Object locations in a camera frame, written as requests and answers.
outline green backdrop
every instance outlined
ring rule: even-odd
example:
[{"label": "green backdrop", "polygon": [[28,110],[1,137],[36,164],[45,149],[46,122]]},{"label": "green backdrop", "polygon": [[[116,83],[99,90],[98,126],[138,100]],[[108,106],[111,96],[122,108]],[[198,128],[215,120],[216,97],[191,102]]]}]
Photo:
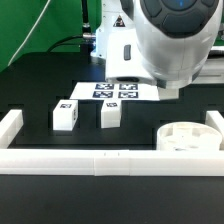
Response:
[{"label": "green backdrop", "polygon": [[[47,0],[0,0],[0,71],[23,42]],[[88,0],[89,19],[94,31],[101,21],[101,0]],[[81,0],[52,0],[31,38],[17,56],[46,51],[56,41],[80,34]],[[76,50],[61,47],[57,51]]]}]

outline white cable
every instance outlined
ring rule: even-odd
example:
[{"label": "white cable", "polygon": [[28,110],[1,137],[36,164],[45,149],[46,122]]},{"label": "white cable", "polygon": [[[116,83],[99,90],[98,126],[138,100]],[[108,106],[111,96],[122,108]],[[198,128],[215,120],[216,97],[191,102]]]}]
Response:
[{"label": "white cable", "polygon": [[48,5],[50,4],[51,0],[48,0],[46,5],[44,6],[41,14],[39,15],[37,21],[35,22],[35,24],[33,25],[32,29],[30,30],[30,32],[28,33],[27,37],[25,38],[25,40],[23,41],[23,43],[20,45],[20,47],[18,48],[18,50],[15,52],[15,54],[12,56],[12,58],[10,59],[8,66],[10,66],[14,60],[14,58],[18,55],[18,53],[20,52],[20,50],[24,47],[24,45],[26,44],[26,42],[28,41],[29,37],[31,36],[31,34],[33,33],[34,29],[36,28],[36,26],[38,25],[38,23],[40,22],[41,18],[43,17],[45,11],[48,8]]}]

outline white cylindrical container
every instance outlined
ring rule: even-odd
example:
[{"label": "white cylindrical container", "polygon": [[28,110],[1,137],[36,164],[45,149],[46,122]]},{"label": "white cylindrical container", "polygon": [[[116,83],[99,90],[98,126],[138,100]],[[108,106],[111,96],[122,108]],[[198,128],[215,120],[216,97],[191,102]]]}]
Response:
[{"label": "white cylindrical container", "polygon": [[219,151],[222,135],[204,124],[174,122],[163,125],[157,132],[157,150]]}]

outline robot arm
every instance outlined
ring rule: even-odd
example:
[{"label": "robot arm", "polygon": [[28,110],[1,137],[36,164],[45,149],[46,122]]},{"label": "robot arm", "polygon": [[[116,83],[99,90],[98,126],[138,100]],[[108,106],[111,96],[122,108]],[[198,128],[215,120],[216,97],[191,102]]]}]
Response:
[{"label": "robot arm", "polygon": [[[97,37],[98,46],[107,45],[101,54],[106,80],[178,89],[205,64],[219,31],[223,0],[102,0],[102,8]],[[118,17],[124,27],[114,26]],[[123,57],[125,46],[129,60]]]}]

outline black tabletop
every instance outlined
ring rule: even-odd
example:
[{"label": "black tabletop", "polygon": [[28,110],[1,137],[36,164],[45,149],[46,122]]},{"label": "black tabletop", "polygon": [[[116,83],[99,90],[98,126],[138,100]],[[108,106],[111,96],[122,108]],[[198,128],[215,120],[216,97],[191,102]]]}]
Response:
[{"label": "black tabletop", "polygon": [[[190,85],[178,100],[125,101],[120,128],[101,129],[101,101],[79,101],[72,132],[52,129],[52,113],[76,83],[104,81],[104,67],[80,53],[31,53],[0,74],[0,119],[22,109],[10,148],[154,149],[157,129],[204,123],[224,111],[224,85]],[[216,224],[224,220],[223,177],[0,175],[0,223]]]},{"label": "black tabletop", "polygon": [[156,132],[174,121],[205,122],[207,110],[223,112],[224,85],[190,85],[178,100],[123,101],[120,128],[101,129],[102,101],[79,101],[72,132],[53,131],[53,110],[77,82],[102,82],[105,69],[80,53],[31,53],[0,74],[0,118],[23,110],[24,127],[11,148],[154,149]]}]

